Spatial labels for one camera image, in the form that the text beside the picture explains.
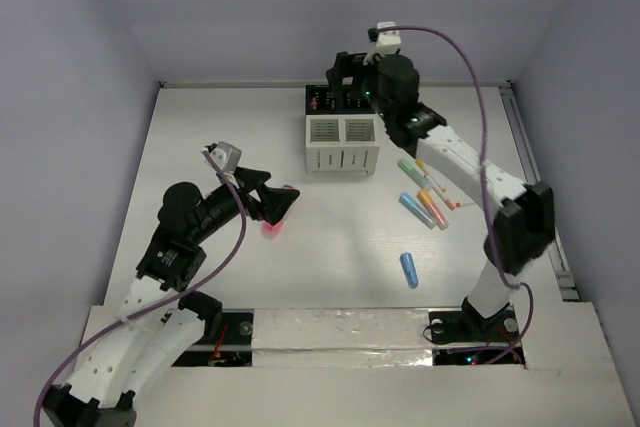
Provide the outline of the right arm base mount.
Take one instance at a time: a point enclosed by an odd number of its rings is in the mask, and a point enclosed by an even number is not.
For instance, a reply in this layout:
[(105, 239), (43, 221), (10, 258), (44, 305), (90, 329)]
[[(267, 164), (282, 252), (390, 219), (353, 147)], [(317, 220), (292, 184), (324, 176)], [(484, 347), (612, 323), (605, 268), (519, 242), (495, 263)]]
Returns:
[(508, 308), (483, 330), (464, 323), (460, 310), (431, 311), (422, 335), (432, 346), (434, 366), (524, 365), (519, 326)]

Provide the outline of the pink glue stick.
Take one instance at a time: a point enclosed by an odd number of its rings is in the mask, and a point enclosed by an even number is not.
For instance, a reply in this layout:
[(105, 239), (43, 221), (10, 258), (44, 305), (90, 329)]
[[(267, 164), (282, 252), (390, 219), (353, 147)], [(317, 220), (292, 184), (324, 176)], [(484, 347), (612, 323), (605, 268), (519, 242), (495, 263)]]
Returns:
[(262, 226), (262, 235), (267, 239), (274, 239), (281, 232), (283, 225), (284, 225), (283, 220), (280, 220), (275, 224), (264, 222)]

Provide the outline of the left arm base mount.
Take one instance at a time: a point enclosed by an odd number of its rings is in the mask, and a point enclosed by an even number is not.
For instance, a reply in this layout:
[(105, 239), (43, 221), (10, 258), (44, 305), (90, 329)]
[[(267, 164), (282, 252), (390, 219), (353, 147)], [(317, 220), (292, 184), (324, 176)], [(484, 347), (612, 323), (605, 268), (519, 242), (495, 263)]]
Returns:
[(173, 367), (251, 367), (253, 322), (253, 311), (224, 311), (218, 331), (190, 346)]

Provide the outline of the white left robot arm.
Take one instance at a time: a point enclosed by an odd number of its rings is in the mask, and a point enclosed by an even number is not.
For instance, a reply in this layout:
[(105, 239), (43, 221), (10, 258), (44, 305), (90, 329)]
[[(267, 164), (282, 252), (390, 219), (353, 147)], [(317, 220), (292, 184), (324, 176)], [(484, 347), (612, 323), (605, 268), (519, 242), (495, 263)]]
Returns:
[(215, 339), (222, 304), (201, 291), (195, 275), (205, 240), (234, 218), (275, 225), (299, 198), (297, 189), (267, 186), (266, 171), (239, 167), (208, 195), (190, 182), (169, 187), (158, 226), (116, 319), (79, 346), (85, 361), (61, 384), (48, 380), (33, 423), (132, 426), (143, 393), (196, 341)]

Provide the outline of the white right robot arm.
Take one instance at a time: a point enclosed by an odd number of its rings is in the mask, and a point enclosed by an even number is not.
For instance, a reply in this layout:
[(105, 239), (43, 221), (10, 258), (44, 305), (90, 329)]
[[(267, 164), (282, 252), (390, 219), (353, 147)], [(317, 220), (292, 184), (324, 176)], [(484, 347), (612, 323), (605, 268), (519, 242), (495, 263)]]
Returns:
[(339, 52), (326, 78), (337, 105), (348, 98), (367, 101), (394, 145), (443, 174), (485, 210), (487, 263), (463, 300), (460, 326), (470, 338), (486, 337), (525, 267), (555, 239), (551, 187), (543, 181), (528, 184), (482, 159), (442, 115), (420, 101), (419, 73), (398, 52), (373, 57)]

